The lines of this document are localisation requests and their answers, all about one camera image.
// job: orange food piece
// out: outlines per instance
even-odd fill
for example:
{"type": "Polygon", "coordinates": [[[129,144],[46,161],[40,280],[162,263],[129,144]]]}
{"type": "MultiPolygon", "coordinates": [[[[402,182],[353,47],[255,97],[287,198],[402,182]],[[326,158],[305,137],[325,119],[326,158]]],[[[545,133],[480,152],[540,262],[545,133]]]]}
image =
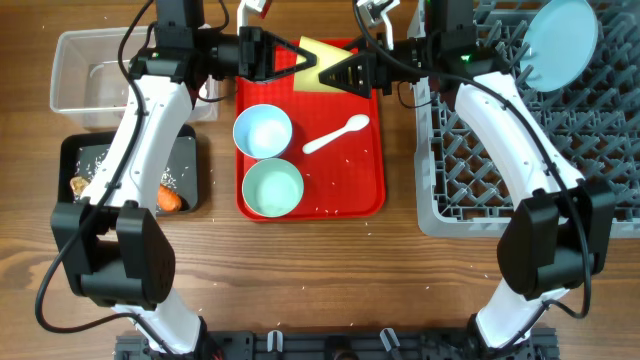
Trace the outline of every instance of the orange food piece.
{"type": "Polygon", "coordinates": [[[178,212],[182,208],[182,200],[171,189],[160,185],[158,189],[158,206],[166,212],[178,212]]]}

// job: white spoon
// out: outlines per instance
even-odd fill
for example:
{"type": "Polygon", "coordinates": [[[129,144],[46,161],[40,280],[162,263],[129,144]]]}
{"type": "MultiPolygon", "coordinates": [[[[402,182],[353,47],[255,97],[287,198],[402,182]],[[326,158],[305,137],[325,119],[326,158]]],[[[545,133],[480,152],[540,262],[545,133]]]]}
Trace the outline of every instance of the white spoon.
{"type": "Polygon", "coordinates": [[[336,130],[331,134],[327,134],[321,138],[315,139],[305,146],[302,147],[302,152],[305,154],[311,154],[316,152],[321,147],[327,145],[333,140],[339,138],[340,136],[350,132],[350,131],[360,131],[364,129],[365,126],[369,125],[369,117],[367,115],[354,115],[347,121],[347,124],[340,130],[336,130]]]}

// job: yellow sponge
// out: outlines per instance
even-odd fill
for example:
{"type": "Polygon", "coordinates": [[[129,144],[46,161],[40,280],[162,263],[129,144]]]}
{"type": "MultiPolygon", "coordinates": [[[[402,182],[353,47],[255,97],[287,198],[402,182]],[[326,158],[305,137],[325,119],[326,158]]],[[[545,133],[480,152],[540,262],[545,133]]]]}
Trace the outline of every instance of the yellow sponge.
{"type": "MultiPolygon", "coordinates": [[[[293,79],[293,91],[303,92],[332,92],[339,93],[344,92],[340,89],[336,89],[331,86],[321,84],[318,75],[330,68],[331,66],[341,62],[342,60],[350,57],[351,52],[342,50],[335,46],[327,45],[325,43],[310,39],[308,37],[300,38],[300,47],[315,54],[318,58],[316,66],[297,72],[293,79]]],[[[297,64],[304,62],[303,56],[298,56],[297,64]]]]}

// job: light blue plate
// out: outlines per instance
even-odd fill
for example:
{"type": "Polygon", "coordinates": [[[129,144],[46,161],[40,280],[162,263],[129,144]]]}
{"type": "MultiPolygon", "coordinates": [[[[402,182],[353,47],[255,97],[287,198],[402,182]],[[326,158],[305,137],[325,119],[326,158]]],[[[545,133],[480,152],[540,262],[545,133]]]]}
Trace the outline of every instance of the light blue plate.
{"type": "Polygon", "coordinates": [[[552,0],[529,26],[531,48],[520,61],[533,66],[527,84],[542,92],[570,84],[589,65],[598,42],[598,20],[586,0],[552,0]]]}

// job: wood grain surface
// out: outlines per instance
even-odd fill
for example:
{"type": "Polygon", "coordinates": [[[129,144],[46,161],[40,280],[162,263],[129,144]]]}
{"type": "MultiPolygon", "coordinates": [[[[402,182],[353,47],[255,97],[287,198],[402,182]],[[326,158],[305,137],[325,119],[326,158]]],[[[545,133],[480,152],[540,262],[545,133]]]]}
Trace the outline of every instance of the wood grain surface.
{"type": "MultiPolygon", "coordinates": [[[[229,1],[232,14],[237,3],[229,1]]],[[[0,359],[111,359],[115,336],[131,333],[127,321],[54,335],[42,330],[33,315],[36,289],[56,254],[49,218],[56,201],[60,144],[69,135],[86,132],[50,111],[49,85],[62,32],[127,26],[141,1],[2,4],[0,359]]],[[[393,12],[398,36],[406,33],[415,5],[405,0],[393,12]]],[[[222,21],[215,1],[206,1],[206,17],[210,24],[222,21]]],[[[152,18],[147,14],[141,24],[152,18]]],[[[233,18],[229,29],[235,26],[233,18]]],[[[288,39],[358,33],[348,0],[277,0],[260,25],[288,39]]],[[[231,85],[225,84],[228,90],[231,85]]],[[[410,98],[407,89],[403,95],[410,98]]],[[[377,215],[359,220],[249,222],[235,206],[233,101],[221,104],[218,121],[195,126],[204,201],[196,212],[162,218],[160,224],[177,255],[174,286],[210,329],[463,326],[487,303],[500,280],[497,240],[439,239],[420,232],[414,113],[395,97],[381,99],[380,109],[387,202],[377,215]]],[[[613,240],[605,272],[594,279],[591,316],[576,321],[552,310],[544,317],[543,325],[558,328],[563,358],[640,358],[639,261],[639,241],[613,240]]],[[[573,307],[580,301],[580,291],[567,296],[573,307]]],[[[110,310],[74,297],[59,270],[45,312],[52,323],[69,326],[110,310]]]]}

